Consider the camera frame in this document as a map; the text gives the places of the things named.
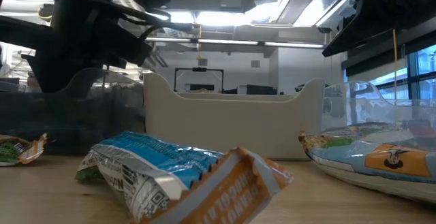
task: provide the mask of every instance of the wooden table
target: wooden table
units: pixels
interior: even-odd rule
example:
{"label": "wooden table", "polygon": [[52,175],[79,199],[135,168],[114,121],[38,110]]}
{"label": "wooden table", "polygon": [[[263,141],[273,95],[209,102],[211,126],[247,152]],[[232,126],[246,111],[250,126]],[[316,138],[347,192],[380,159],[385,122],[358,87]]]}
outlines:
{"label": "wooden table", "polygon": [[[0,168],[0,223],[126,224],[128,216],[104,182],[80,184],[80,158],[41,157]],[[325,175],[312,162],[281,162],[294,183],[252,223],[436,223],[436,206],[355,187]]]}

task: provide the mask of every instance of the fluorescent light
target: fluorescent light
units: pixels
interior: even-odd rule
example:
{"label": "fluorescent light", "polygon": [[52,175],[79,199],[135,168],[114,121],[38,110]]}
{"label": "fluorescent light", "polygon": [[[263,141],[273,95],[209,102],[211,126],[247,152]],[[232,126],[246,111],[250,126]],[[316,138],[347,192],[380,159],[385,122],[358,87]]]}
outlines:
{"label": "fluorescent light", "polygon": [[257,41],[241,41],[241,40],[224,40],[224,39],[199,39],[201,44],[240,44],[240,45],[257,45]]}
{"label": "fluorescent light", "polygon": [[38,16],[38,13],[0,12],[0,16],[15,16],[15,17]]}
{"label": "fluorescent light", "polygon": [[319,27],[322,23],[324,23],[327,19],[329,19],[339,8],[347,3],[348,0],[341,0],[338,4],[336,4],[327,14],[325,14],[317,23],[316,26]]}
{"label": "fluorescent light", "polygon": [[312,0],[294,23],[294,27],[312,27],[324,13],[322,0]]}
{"label": "fluorescent light", "polygon": [[277,21],[281,15],[281,13],[285,10],[287,4],[290,0],[279,0],[280,3],[277,6],[277,9],[271,14],[269,22]]}
{"label": "fluorescent light", "polygon": [[247,22],[243,13],[201,12],[197,23],[205,26],[241,26]]}
{"label": "fluorescent light", "polygon": [[299,44],[299,43],[280,43],[280,42],[265,42],[265,46],[274,47],[294,47],[294,48],[323,48],[322,44]]}
{"label": "fluorescent light", "polygon": [[148,13],[148,12],[145,12],[145,14],[148,14],[150,16],[154,16],[154,17],[161,19],[161,20],[168,20],[168,16],[163,16],[161,14],[154,14],[154,13]]}
{"label": "fluorescent light", "polygon": [[145,41],[150,42],[170,42],[170,43],[190,43],[189,38],[179,38],[179,37],[148,37]]}
{"label": "fluorescent light", "polygon": [[191,12],[169,12],[171,22],[175,23],[193,23],[194,19]]}

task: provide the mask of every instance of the colorful snack bag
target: colorful snack bag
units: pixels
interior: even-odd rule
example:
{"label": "colorful snack bag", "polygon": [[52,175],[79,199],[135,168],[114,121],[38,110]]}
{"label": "colorful snack bag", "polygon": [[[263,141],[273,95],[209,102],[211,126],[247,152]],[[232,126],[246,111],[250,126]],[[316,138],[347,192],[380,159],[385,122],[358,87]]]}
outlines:
{"label": "colorful snack bag", "polygon": [[14,136],[0,135],[0,166],[30,163],[42,154],[46,143],[47,134],[42,135],[38,141],[32,142]]}
{"label": "colorful snack bag", "polygon": [[361,187],[436,203],[435,147],[423,148],[406,129],[364,123],[329,129],[322,135],[302,133],[299,140],[307,155],[331,176]]}
{"label": "colorful snack bag", "polygon": [[226,154],[123,132],[92,147],[76,179],[104,178],[135,223],[247,223],[293,176],[245,149]]}

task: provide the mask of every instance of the orange snack wrapper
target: orange snack wrapper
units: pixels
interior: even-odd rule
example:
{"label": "orange snack wrapper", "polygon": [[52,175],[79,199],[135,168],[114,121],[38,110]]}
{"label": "orange snack wrapper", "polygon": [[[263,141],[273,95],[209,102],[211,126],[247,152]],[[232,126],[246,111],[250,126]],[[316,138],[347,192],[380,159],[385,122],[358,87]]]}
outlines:
{"label": "orange snack wrapper", "polygon": [[0,167],[32,162],[43,153],[46,143],[47,134],[32,142],[14,136],[0,135]]}
{"label": "orange snack wrapper", "polygon": [[123,132],[95,145],[76,179],[104,178],[142,223],[248,223],[292,174],[243,148],[226,154]]}

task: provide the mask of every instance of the wall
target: wall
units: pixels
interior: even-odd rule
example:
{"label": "wall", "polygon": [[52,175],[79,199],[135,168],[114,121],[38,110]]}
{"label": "wall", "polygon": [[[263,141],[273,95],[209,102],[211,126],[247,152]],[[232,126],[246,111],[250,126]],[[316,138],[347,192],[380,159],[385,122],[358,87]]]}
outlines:
{"label": "wall", "polygon": [[[196,52],[161,52],[161,56],[170,67],[159,68],[158,74],[163,75],[170,83],[174,84],[175,67],[197,67]],[[224,69],[224,89],[235,89],[239,85],[256,84],[278,87],[285,94],[295,94],[294,88],[305,84],[314,78],[323,78],[327,84],[343,82],[341,61],[346,59],[345,54],[324,58],[322,50],[307,48],[278,48],[269,59],[263,54],[256,53],[227,53],[203,52],[202,58],[208,59],[208,68]],[[260,60],[260,68],[252,68],[251,60]],[[215,90],[221,88],[221,77],[206,73],[192,71],[179,71],[177,90],[184,91],[185,84],[214,84]]]}
{"label": "wall", "polygon": [[279,86],[279,49],[277,48],[270,57],[268,68],[268,85]]}
{"label": "wall", "polygon": [[294,94],[295,87],[314,78],[323,78],[327,84],[343,82],[341,61],[343,54],[324,58],[322,50],[279,48],[279,90]]}
{"label": "wall", "polygon": [[[156,72],[161,74],[173,88],[175,67],[198,67],[198,54],[196,52],[161,52],[165,62],[170,66],[158,68]],[[207,68],[224,69],[224,89],[235,89],[239,85],[256,84],[267,86],[269,83],[269,59],[263,54],[257,53],[232,53],[226,52],[202,52],[201,58],[208,59]],[[251,61],[259,60],[260,68],[252,68]],[[215,90],[221,88],[221,73],[216,71],[198,73],[192,71],[179,71],[177,78],[178,91],[185,90],[185,84],[214,84]]]}

